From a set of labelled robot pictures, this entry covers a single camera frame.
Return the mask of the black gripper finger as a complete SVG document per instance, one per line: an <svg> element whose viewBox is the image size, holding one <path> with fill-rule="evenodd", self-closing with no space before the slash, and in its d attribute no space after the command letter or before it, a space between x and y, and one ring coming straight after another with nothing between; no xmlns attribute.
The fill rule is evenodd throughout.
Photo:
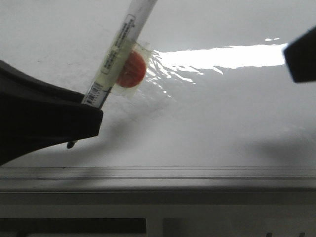
<svg viewBox="0 0 316 237"><path fill-rule="evenodd" d="M308 30L283 51L295 83L316 81L316 28Z"/></svg>
<svg viewBox="0 0 316 237"><path fill-rule="evenodd" d="M81 103L83 94L0 63L0 163L30 152L97 136L103 111Z"/></svg>

